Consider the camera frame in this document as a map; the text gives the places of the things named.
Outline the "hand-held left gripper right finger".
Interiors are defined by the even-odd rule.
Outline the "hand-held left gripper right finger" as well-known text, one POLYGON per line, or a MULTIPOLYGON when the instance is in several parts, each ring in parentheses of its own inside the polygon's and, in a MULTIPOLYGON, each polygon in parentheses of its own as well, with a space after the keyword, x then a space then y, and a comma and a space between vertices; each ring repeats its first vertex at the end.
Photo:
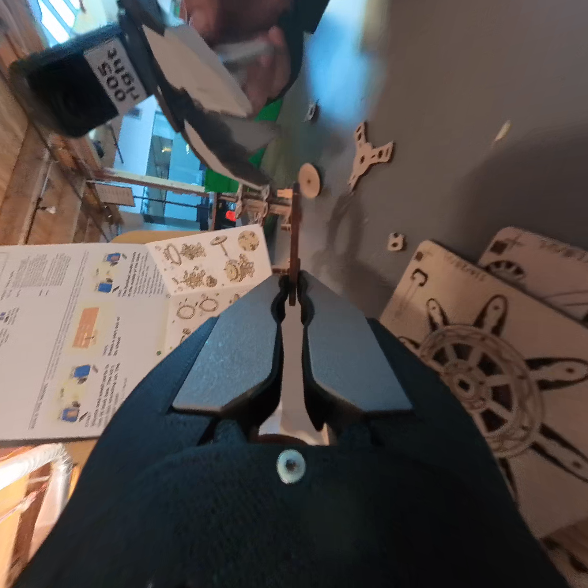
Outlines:
POLYGON ((413 404, 365 315, 308 272, 298 275, 304 401, 313 427, 342 431, 413 404))

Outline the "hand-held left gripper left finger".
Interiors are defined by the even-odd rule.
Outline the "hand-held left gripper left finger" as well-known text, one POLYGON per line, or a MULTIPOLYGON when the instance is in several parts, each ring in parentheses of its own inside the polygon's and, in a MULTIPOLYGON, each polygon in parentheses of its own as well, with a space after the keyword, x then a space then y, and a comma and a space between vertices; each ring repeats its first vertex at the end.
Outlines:
POLYGON ((272 275, 219 315, 172 407, 258 429, 281 398, 283 319, 284 277, 272 275))

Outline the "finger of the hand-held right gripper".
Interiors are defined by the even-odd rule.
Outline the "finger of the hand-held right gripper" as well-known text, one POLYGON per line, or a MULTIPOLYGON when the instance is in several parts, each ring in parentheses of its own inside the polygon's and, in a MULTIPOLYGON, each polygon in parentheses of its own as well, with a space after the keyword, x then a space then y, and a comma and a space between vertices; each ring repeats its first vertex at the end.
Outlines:
POLYGON ((248 118, 252 105, 238 81, 199 33, 188 25, 162 34, 143 24, 143 34, 167 82, 183 89, 204 110, 248 118))
POLYGON ((269 176, 249 159, 279 136, 275 122, 191 112, 183 124, 184 138, 207 168, 247 187, 270 184, 269 176))

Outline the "round wooden disc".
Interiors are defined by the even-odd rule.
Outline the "round wooden disc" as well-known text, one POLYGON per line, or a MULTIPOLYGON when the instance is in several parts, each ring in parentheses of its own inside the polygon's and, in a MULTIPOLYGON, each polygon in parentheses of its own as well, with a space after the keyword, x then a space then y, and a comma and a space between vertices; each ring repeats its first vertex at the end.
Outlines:
POLYGON ((311 163, 304 163, 298 172, 298 184, 303 197, 317 198, 322 191, 322 180, 318 168, 311 163))

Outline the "round wooden frame part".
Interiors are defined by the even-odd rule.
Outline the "round wooden frame part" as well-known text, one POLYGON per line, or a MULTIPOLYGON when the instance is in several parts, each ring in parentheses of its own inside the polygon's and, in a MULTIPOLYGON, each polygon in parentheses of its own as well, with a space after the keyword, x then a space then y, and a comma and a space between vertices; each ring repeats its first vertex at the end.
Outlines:
POLYGON ((302 224, 302 193, 300 185, 292 186, 292 203, 290 206, 290 257, 287 268, 272 267, 272 273, 278 275, 288 287, 288 302, 291 307, 297 303, 298 278, 300 271, 299 242, 302 224))

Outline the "three-arm wooden part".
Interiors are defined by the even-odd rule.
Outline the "three-arm wooden part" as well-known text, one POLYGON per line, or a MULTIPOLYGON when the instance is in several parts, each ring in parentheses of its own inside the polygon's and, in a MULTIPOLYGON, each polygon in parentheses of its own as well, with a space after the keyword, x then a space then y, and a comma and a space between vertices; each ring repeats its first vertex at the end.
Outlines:
POLYGON ((349 192, 352 193, 360 178, 370 168, 377 164, 387 164, 392 160, 394 143, 389 142, 382 146, 374 147, 367 137, 367 123, 361 122, 354 132, 355 156, 348 179, 349 192))

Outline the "wooden sheet with ship wheel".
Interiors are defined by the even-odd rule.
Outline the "wooden sheet with ship wheel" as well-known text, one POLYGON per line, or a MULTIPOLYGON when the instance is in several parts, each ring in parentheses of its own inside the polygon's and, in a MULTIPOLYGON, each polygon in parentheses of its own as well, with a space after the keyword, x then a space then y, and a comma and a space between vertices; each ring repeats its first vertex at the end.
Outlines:
POLYGON ((587 518, 587 329, 431 240, 380 322, 433 369, 545 536, 587 518))

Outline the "person's right hand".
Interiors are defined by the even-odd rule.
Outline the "person's right hand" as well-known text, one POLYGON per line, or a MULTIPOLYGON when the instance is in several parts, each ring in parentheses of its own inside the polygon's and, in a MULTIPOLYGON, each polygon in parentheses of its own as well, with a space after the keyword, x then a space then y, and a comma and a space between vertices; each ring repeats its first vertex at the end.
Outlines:
POLYGON ((257 116, 285 89, 290 78, 290 54, 280 17, 291 1, 181 1, 180 18, 214 47, 219 44, 261 41, 271 48, 246 68, 243 92, 257 116))

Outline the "green plastic bin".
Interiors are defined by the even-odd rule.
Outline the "green plastic bin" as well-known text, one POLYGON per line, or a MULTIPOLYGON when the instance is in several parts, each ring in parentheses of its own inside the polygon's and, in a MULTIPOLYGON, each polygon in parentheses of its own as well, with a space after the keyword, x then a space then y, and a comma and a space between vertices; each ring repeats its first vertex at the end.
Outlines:
MULTIPOLYGON (((255 121, 276 122, 277 117, 280 114, 282 104, 282 98, 268 103, 268 105, 264 106, 264 108, 260 110, 259 114, 255 117, 255 121)), ((261 148, 249 158, 249 162, 256 169, 261 168, 261 162, 265 151, 266 148, 261 148)), ((204 175, 203 186, 205 188, 205 192, 234 194, 238 190, 239 182, 211 169, 207 169, 204 175)))

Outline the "folded paper instruction sheet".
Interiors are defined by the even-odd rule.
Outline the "folded paper instruction sheet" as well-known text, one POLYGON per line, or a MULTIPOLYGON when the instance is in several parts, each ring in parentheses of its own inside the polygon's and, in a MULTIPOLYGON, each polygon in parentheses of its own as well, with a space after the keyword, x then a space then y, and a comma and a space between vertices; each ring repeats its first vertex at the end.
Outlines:
POLYGON ((98 437, 137 384, 272 274, 260 226, 1 247, 1 442, 98 437))

